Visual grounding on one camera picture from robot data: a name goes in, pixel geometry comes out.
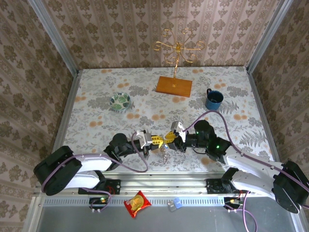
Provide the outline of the blue mug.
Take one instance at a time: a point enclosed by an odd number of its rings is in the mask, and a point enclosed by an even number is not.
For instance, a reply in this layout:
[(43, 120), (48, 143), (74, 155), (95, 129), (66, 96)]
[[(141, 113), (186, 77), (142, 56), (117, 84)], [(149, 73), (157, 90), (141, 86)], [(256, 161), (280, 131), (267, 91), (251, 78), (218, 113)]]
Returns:
[(221, 103), (224, 100), (224, 96), (217, 90), (207, 89), (207, 97), (205, 106), (209, 110), (218, 110)]

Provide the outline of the green leaf pattern bowl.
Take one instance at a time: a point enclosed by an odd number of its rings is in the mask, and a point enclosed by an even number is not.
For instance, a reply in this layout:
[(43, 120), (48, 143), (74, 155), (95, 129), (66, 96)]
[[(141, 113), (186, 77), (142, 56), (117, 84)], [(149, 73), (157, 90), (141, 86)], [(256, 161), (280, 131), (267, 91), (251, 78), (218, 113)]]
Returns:
[(131, 97), (127, 93), (115, 93), (110, 98), (109, 106), (115, 112), (125, 112), (131, 106)]

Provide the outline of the red snack packet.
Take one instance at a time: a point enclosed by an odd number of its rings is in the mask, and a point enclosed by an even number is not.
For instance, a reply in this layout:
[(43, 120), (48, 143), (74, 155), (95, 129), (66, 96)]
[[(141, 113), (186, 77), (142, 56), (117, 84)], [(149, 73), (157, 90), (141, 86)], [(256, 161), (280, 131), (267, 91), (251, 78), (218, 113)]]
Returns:
[(144, 196), (142, 191), (139, 191), (132, 199), (124, 201), (124, 206), (132, 218), (135, 218), (140, 210), (150, 207), (151, 205), (152, 204)]

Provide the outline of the small controller board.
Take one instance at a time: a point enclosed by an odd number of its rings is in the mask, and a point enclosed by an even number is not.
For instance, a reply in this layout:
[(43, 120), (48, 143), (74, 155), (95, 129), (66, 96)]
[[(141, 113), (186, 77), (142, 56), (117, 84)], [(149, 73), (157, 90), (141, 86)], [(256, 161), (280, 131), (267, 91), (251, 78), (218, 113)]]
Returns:
[(240, 198), (224, 197), (224, 208), (229, 210), (240, 209), (243, 206), (243, 200)]
[(89, 208), (92, 211), (102, 211), (107, 203), (109, 202), (109, 197), (92, 197), (89, 199)]

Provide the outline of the grey metal platform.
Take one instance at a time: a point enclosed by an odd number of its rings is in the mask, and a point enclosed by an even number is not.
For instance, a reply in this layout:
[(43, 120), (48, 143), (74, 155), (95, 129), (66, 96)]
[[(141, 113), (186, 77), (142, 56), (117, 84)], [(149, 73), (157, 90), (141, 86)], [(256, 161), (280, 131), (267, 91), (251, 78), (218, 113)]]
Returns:
[(103, 212), (87, 206), (42, 207), (38, 225), (29, 232), (309, 232), (303, 212), (291, 214), (274, 200), (250, 197), (245, 215), (222, 206), (150, 206), (132, 218), (121, 198)]

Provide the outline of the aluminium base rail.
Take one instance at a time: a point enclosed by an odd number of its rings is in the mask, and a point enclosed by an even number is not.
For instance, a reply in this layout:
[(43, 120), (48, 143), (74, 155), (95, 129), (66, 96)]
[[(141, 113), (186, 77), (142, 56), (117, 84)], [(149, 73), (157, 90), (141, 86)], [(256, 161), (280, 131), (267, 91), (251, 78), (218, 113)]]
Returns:
[(121, 180), (111, 189), (120, 189), (118, 196), (133, 196), (139, 190), (150, 197), (205, 196), (207, 179), (220, 179), (224, 172), (103, 172), (106, 180)]

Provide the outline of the aluminium table edge rail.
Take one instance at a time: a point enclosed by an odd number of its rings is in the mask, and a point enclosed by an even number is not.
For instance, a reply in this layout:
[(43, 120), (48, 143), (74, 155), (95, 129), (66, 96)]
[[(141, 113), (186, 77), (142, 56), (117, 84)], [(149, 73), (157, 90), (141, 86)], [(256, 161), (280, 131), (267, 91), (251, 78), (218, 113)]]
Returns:
[(266, 117), (266, 114), (265, 114), (265, 111), (264, 111), (264, 108), (263, 108), (263, 105), (262, 105), (262, 102), (261, 102), (261, 99), (260, 99), (258, 89), (257, 89), (255, 81), (254, 81), (253, 75), (248, 70), (246, 70), (246, 72), (247, 72), (248, 79), (249, 79), (249, 82), (250, 82), (251, 87), (252, 87), (253, 95), (254, 95), (254, 98), (255, 98), (255, 101), (256, 101), (256, 104), (257, 104), (257, 108), (258, 108), (258, 111), (259, 111), (259, 114), (260, 114), (260, 117), (261, 117), (261, 121), (262, 121), (264, 130), (265, 130), (265, 134), (266, 134), (266, 137), (267, 137), (267, 141), (268, 141), (268, 144), (269, 144), (271, 154), (272, 154), (273, 159), (275, 161), (280, 161), (281, 159), (280, 159), (280, 156), (278, 154), (278, 151), (277, 151), (277, 148), (276, 148), (276, 145), (275, 145), (272, 133), (271, 133), (271, 129), (270, 129), (268, 121), (267, 121), (267, 117)]
[(79, 70), (75, 78), (73, 79), (52, 152), (55, 152), (58, 148), (60, 148), (64, 144), (76, 94), (80, 86), (82, 73), (83, 70)]

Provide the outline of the aluminium frame post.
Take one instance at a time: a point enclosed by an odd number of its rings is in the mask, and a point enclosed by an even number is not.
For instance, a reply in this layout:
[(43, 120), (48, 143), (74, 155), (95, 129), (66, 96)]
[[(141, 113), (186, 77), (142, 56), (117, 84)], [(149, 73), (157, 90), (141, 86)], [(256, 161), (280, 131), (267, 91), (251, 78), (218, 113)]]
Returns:
[(282, 23), (285, 15), (287, 14), (288, 10), (290, 9), (293, 0), (280, 0), (276, 10), (274, 11), (266, 29), (258, 42), (252, 57), (250, 58), (246, 70), (247, 73), (252, 73), (256, 68), (257, 64), (259, 63), (262, 55), (265, 53), (267, 47), (269, 46), (273, 36), (275, 35), (276, 31), (278, 30), (280, 24)]
[(41, 24), (43, 25), (44, 29), (46, 30), (47, 34), (49, 35), (58, 53), (65, 62), (70, 73), (72, 74), (73, 77), (76, 77), (78, 75), (79, 68), (75, 64), (69, 49), (66, 47), (60, 35), (60, 32), (56, 28), (55, 23), (53, 22), (50, 14), (48, 13), (43, 1), (42, 0), (28, 0), (28, 1), (31, 7), (33, 8), (35, 14), (37, 15), (38, 19), (40, 20)]

